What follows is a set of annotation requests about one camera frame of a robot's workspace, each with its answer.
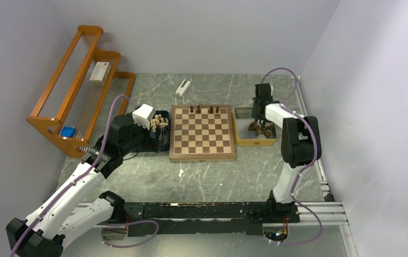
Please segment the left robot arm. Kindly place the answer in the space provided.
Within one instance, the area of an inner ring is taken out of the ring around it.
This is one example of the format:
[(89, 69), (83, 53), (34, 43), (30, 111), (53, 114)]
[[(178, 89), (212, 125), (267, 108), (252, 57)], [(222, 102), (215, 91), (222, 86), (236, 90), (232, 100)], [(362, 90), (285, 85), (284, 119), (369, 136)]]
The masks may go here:
[(149, 146), (150, 122), (145, 126), (131, 114), (118, 115), (82, 158), (68, 180), (36, 211), (14, 218), (6, 226), (11, 256), (60, 256), (70, 243), (100, 223), (122, 225), (129, 219), (125, 201), (106, 191), (85, 209), (72, 214), (84, 196), (107, 179), (124, 157)]

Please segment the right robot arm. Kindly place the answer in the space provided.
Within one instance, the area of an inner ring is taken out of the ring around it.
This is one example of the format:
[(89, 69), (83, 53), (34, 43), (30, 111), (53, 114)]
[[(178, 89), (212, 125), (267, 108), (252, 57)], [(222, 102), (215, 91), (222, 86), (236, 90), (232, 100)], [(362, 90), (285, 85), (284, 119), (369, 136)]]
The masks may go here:
[(322, 155), (319, 122), (315, 116), (300, 115), (283, 103), (273, 100), (270, 84), (256, 84), (249, 130), (255, 135), (271, 137), (271, 127), (282, 130), (281, 156), (283, 170), (271, 195), (275, 202), (266, 207), (267, 217), (278, 222), (286, 215), (282, 203), (295, 202), (295, 188), (303, 173)]

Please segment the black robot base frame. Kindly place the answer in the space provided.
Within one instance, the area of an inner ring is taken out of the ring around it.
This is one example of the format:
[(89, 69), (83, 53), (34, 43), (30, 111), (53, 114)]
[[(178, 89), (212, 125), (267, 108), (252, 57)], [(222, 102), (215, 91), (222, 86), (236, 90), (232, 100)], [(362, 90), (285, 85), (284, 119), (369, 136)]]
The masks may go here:
[(127, 202), (118, 206), (105, 224), (129, 223), (129, 236), (145, 236), (155, 231), (153, 224), (137, 224), (153, 220), (160, 235), (195, 233), (264, 234), (265, 224), (299, 223), (299, 210), (294, 202)]

